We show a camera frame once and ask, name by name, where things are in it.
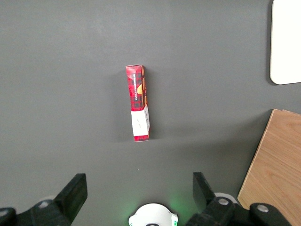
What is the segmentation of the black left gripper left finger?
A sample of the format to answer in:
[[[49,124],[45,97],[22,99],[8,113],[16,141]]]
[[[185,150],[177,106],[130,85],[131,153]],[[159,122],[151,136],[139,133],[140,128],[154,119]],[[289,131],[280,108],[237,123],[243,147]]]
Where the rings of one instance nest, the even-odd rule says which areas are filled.
[[[45,199],[28,211],[29,226],[70,226],[87,199],[85,173],[76,174],[54,199]]]

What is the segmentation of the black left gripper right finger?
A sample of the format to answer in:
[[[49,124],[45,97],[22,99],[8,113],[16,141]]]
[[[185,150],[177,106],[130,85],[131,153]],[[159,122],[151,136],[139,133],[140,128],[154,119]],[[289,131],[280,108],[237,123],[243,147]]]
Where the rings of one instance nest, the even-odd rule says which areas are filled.
[[[234,216],[235,204],[226,197],[218,197],[201,172],[193,173],[193,199],[198,209],[187,226],[227,226]]]

